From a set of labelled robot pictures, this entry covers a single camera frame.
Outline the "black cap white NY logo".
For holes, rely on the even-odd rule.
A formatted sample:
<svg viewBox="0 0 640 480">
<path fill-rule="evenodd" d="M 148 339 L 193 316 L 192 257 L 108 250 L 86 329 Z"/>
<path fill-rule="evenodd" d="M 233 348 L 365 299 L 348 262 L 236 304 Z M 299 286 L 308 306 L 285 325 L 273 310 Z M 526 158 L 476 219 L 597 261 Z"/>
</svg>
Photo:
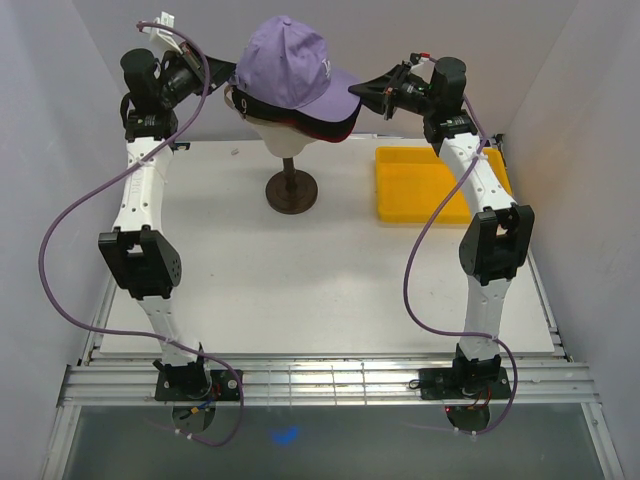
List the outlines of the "black cap white NY logo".
<svg viewBox="0 0 640 480">
<path fill-rule="evenodd" d="M 341 121 L 325 121 L 325 120 L 319 120 L 319 119 L 313 118 L 309 115 L 306 115 L 296 110 L 287 110 L 287 109 L 268 105 L 264 102 L 261 102 L 259 100 L 256 100 L 250 97 L 244 92 L 241 92 L 237 87 L 235 88 L 236 88 L 236 91 L 238 93 L 241 93 L 246 98 L 247 102 L 250 104 L 250 110 L 252 115 L 255 117 L 258 117 L 259 120 L 264 120 L 269 122 L 277 123 L 277 121 L 283 121 L 284 119 L 289 119 L 289 118 L 300 119 L 303 121 L 311 121 L 312 119 L 315 119 L 323 122 L 343 122 L 349 119 L 349 120 L 354 120 L 356 124 L 356 121 L 361 109 L 361 105 L 358 104 L 355 111 L 346 119 Z"/>
</svg>

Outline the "purple baseball cap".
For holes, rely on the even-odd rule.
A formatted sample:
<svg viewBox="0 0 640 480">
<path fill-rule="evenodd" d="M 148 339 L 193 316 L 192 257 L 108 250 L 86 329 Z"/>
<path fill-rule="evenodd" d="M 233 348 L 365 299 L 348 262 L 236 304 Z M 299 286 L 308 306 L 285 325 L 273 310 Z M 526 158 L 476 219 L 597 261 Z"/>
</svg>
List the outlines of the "purple baseball cap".
<svg viewBox="0 0 640 480">
<path fill-rule="evenodd" d="M 288 16 L 272 17 L 251 35 L 230 83 L 267 105 L 325 122 L 351 117 L 359 80 L 331 64 L 326 40 Z"/>
</svg>

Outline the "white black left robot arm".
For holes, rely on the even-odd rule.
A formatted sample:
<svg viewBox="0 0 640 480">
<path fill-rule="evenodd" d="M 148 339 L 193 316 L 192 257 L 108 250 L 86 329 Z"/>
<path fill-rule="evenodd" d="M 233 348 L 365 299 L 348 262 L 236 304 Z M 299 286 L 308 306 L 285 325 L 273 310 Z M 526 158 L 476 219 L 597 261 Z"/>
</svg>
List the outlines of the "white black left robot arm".
<svg viewBox="0 0 640 480">
<path fill-rule="evenodd" d="M 192 94 L 205 97 L 228 78 L 233 64 L 199 57 L 181 43 L 156 58 L 147 49 L 125 53 L 120 66 L 128 87 L 120 115 L 127 164 L 119 213 L 111 231 L 98 239 L 99 250 L 117 285 L 128 292 L 159 337 L 161 357 L 154 363 L 160 384 L 181 399 L 207 399 L 213 381 L 203 347 L 183 333 L 175 319 L 172 295 L 182 278 L 181 257 L 162 232 L 165 182 L 178 130 L 175 107 Z"/>
</svg>

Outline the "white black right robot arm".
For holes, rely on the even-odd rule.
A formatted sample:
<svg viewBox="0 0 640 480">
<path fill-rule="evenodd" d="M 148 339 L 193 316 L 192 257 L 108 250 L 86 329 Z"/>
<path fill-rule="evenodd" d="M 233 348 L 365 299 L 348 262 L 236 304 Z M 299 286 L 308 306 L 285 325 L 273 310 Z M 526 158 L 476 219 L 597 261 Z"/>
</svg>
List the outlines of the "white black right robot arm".
<svg viewBox="0 0 640 480">
<path fill-rule="evenodd" d="M 506 349 L 499 339 L 504 302 L 525 263 L 535 215 L 506 191 L 489 164 L 484 153 L 489 139 L 465 93 L 465 63 L 436 59 L 430 79 L 424 80 L 417 71 L 430 59 L 413 54 L 349 91 L 386 120 L 397 110 L 420 116 L 426 141 L 455 178 L 452 191 L 462 193 L 467 203 L 471 222 L 458 255 L 468 298 L 449 383 L 458 394 L 474 397 L 499 379 L 500 354 Z"/>
</svg>

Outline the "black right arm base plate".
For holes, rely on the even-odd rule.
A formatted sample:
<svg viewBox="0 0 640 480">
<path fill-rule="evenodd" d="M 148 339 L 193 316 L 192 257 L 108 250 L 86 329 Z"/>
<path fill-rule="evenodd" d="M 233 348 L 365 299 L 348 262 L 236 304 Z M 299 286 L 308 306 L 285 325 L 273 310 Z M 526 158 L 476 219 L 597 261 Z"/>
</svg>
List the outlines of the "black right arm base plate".
<svg viewBox="0 0 640 480">
<path fill-rule="evenodd" d="M 506 400 L 511 395 L 507 371 L 501 367 L 497 375 L 463 380 L 452 367 L 418 370 L 416 389 L 422 400 L 463 400 L 475 398 L 480 392 L 491 391 L 491 397 Z"/>
</svg>

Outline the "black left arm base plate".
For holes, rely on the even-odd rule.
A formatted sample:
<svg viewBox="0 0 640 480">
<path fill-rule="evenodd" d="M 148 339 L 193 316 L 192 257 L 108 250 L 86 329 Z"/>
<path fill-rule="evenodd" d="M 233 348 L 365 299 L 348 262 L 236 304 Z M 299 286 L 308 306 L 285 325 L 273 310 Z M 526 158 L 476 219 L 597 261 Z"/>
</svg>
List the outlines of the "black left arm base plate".
<svg viewBox="0 0 640 480">
<path fill-rule="evenodd" d="M 178 388 L 169 386 L 166 375 L 158 374 L 153 399 L 160 402 L 204 402 L 213 398 L 219 402 L 233 402 L 240 400 L 237 380 L 228 370 L 210 370 L 210 387 L 207 394 L 187 395 Z"/>
</svg>

